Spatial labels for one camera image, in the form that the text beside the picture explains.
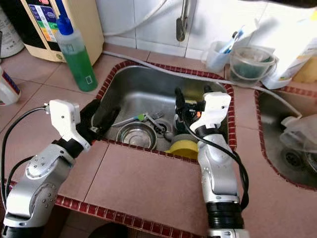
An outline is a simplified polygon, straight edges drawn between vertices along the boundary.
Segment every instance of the sink drain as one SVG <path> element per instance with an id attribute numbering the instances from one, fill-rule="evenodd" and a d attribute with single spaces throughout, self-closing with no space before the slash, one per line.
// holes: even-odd
<path id="1" fill-rule="evenodd" d="M 158 138 L 164 138 L 164 133 L 166 131 L 171 131 L 171 126 L 168 122 L 161 120 L 161 119 L 157 119 L 155 120 L 161 127 L 163 127 L 163 131 L 161 131 L 157 126 L 154 126 L 154 130 L 158 135 Z"/>
<path id="2" fill-rule="evenodd" d="M 294 170 L 303 170 L 305 168 L 303 155 L 295 150 L 284 149 L 282 151 L 282 158 L 288 167 Z"/>

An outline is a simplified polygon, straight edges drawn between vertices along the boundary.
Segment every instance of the green dish soap bottle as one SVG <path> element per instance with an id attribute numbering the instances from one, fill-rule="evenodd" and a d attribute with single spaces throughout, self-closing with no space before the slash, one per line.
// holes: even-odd
<path id="1" fill-rule="evenodd" d="M 81 91 L 94 90 L 98 83 L 91 66 L 83 37 L 79 30 L 74 30 L 61 0 L 56 0 L 60 16 L 57 20 L 58 32 L 55 38 L 62 51 L 70 71 Z"/>

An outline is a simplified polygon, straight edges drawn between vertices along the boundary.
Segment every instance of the pink tiled countertop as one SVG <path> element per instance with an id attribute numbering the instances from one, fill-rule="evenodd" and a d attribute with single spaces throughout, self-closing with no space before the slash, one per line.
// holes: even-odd
<path id="1" fill-rule="evenodd" d="M 111 45 L 106 50 L 149 62 L 205 70 L 198 60 Z M 23 94 L 17 104 L 0 108 L 0 140 L 15 118 L 51 99 L 77 102 L 82 108 L 97 94 L 113 66 L 122 61 L 102 55 L 94 66 L 99 87 L 83 93 L 65 64 L 34 58 L 26 50 L 5 59 L 1 66 Z M 317 84 L 291 86 L 317 92 Z M 243 212 L 246 229 L 257 238 L 311 236 L 317 221 L 317 193 L 286 182 L 269 166 L 261 152 L 254 91 L 234 87 L 234 95 L 237 151 L 250 178 L 250 204 Z M 49 116 L 38 112 L 27 117 L 8 140 L 6 174 L 17 161 L 38 153 L 54 139 L 58 139 L 58 133 Z M 23 170 L 18 169 L 15 181 Z M 200 168 L 195 163 L 96 142 L 89 153 L 76 159 L 59 191 L 65 198 L 60 197 L 58 203 L 166 237 L 198 237 L 205 234 L 207 227 L 200 179 Z"/>

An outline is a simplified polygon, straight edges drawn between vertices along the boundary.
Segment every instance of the sink basin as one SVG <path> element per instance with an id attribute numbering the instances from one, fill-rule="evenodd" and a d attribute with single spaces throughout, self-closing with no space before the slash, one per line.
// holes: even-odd
<path id="1" fill-rule="evenodd" d="M 203 98 L 204 86 L 209 85 L 213 91 L 226 92 L 218 83 L 187 79 L 169 75 L 143 66 L 129 66 L 119 70 L 102 98 L 94 121 L 98 121 L 111 108 L 119 105 L 121 111 L 115 121 L 134 117 L 144 112 L 164 112 L 164 116 L 156 121 L 175 133 L 173 126 L 175 114 L 176 87 L 181 88 L 186 100 L 200 101 Z M 105 134 L 105 139 L 116 140 L 120 127 L 111 127 Z M 227 119 L 222 122 L 220 131 L 227 139 Z M 165 151 L 170 148 L 170 142 L 158 133 L 156 150 Z"/>
<path id="2" fill-rule="evenodd" d="M 275 93 L 293 105 L 304 117 L 317 114 L 314 98 L 279 91 Z M 305 188 L 317 188 L 317 173 L 307 162 L 307 157 L 302 152 L 285 147 L 279 140 L 284 130 L 281 121 L 296 115 L 279 100 L 265 93 L 259 95 L 259 107 L 267 159 L 287 181 Z"/>

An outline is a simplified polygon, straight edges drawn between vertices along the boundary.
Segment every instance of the black cable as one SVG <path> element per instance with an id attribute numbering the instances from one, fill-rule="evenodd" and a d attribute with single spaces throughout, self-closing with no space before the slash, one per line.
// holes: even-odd
<path id="1" fill-rule="evenodd" d="M 4 187 L 4 165 L 5 165 L 5 147 L 6 147 L 6 141 L 8 140 L 8 137 L 11 133 L 11 131 L 13 130 L 13 128 L 22 120 L 24 119 L 26 116 L 28 116 L 31 113 L 34 113 L 36 111 L 40 111 L 40 110 L 45 110 L 46 106 L 43 107 L 38 107 L 38 108 L 34 108 L 31 109 L 29 111 L 27 111 L 26 113 L 24 113 L 22 116 L 20 116 L 10 127 L 9 129 L 6 131 L 3 141 L 2 141 L 2 152 L 1 152 L 1 179 L 0 179 L 0 183 L 1 183 L 1 198 L 2 198 L 2 203 L 3 203 L 3 207 L 6 210 L 6 196 L 5 196 L 5 187 Z"/>
<path id="2" fill-rule="evenodd" d="M 13 177 L 14 172 L 17 170 L 17 168 L 19 166 L 21 166 L 22 164 L 24 164 L 27 161 L 30 161 L 33 158 L 33 156 L 30 156 L 24 160 L 19 161 L 10 171 L 10 174 L 8 176 L 8 179 L 6 180 L 6 184 L 5 184 L 5 197 L 8 198 L 9 192 L 10 192 L 10 183 L 11 183 L 11 179 Z"/>
<path id="3" fill-rule="evenodd" d="M 243 163 L 241 162 L 241 159 L 239 157 L 239 155 L 233 151 L 232 153 L 228 150 L 226 150 L 225 148 L 223 148 L 222 146 L 219 146 L 211 141 L 208 141 L 206 139 L 203 139 L 202 137 L 198 136 L 195 132 L 193 132 L 189 125 L 188 122 L 186 120 L 186 108 L 184 107 L 182 110 L 182 115 L 183 115 L 183 121 L 184 121 L 184 125 L 185 128 L 188 130 L 188 132 L 195 137 L 196 139 L 198 139 L 199 141 L 208 144 L 218 150 L 221 150 L 222 152 L 226 153 L 227 155 L 229 155 L 238 165 L 239 165 L 239 173 L 240 173 L 240 178 L 241 178 L 241 183 L 242 183 L 242 188 L 243 188 L 243 195 L 242 195 L 242 199 L 241 199 L 241 210 L 245 209 L 248 204 L 249 204 L 249 194 L 248 194 L 248 190 L 249 190 L 249 176 L 247 173 L 247 170 L 245 169 Z"/>

